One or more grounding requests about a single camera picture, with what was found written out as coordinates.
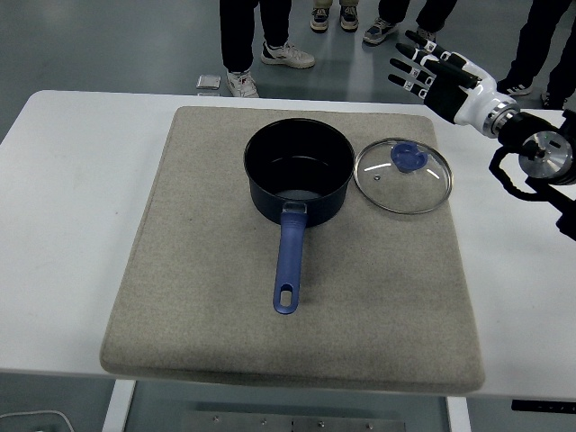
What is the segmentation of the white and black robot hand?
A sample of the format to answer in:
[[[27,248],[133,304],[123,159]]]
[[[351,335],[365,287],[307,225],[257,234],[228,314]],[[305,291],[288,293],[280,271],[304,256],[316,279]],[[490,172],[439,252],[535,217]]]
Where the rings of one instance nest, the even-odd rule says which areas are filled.
[[[390,74],[389,81],[417,96],[440,118],[485,131],[489,114],[509,102],[496,91],[494,78],[464,55],[415,31],[405,35],[412,43],[397,43],[401,58],[390,60],[403,75]]]

